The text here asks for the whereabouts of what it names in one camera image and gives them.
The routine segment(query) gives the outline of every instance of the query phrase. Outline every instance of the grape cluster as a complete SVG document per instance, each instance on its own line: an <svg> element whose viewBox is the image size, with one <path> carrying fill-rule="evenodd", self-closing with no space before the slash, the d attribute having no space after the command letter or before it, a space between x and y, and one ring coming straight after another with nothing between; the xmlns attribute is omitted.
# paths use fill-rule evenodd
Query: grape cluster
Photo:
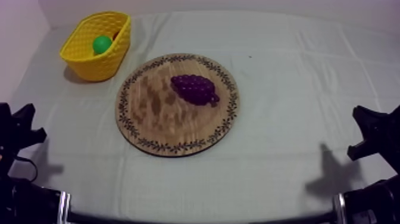
<svg viewBox="0 0 400 224"><path fill-rule="evenodd" d="M195 105L210 103L215 106L220 98L215 94L212 81L194 74L183 74L171 78L171 87L184 100Z"/></svg>

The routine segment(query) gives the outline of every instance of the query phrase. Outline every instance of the white tablecloth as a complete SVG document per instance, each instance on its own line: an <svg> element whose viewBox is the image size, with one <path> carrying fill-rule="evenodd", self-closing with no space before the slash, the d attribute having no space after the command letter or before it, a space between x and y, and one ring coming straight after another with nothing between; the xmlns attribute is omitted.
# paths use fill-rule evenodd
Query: white tablecloth
<svg viewBox="0 0 400 224"><path fill-rule="evenodd" d="M378 155L351 163L362 140L352 109L400 104L400 38L283 14L186 12L132 21L132 44L115 77L85 83L58 51L74 26L51 30L14 98L33 102L48 140L21 155L37 184L70 192L73 209L164 222L271 220L331 208L333 194L394 171ZM116 93L141 63L202 54L236 79L241 108L217 145L186 158L131 146L115 123ZM14 173L29 177L18 169Z"/></svg>

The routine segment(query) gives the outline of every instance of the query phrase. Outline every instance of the round wooden board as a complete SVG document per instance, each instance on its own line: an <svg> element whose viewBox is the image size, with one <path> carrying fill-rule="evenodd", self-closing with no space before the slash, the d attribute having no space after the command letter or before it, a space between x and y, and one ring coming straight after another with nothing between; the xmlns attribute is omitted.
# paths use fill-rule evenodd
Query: round wooden board
<svg viewBox="0 0 400 224"><path fill-rule="evenodd" d="M179 98L170 79L181 74L206 77L220 97L216 107L196 106ZM200 55L168 54L142 64L122 84L115 104L117 125L140 150L163 157L199 153L232 127L239 92L232 75Z"/></svg>

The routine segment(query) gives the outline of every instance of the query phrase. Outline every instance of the woven plastic basket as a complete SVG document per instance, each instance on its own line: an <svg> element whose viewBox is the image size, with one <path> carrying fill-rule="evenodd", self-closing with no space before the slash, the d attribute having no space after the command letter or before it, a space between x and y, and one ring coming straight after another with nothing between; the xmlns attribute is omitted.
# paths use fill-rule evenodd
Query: woven plastic basket
<svg viewBox="0 0 400 224"><path fill-rule="evenodd" d="M105 35L113 39L103 54L95 55L95 38ZM60 56L84 80L103 81L113 77L130 45L130 17L107 11L84 18L60 50Z"/></svg>

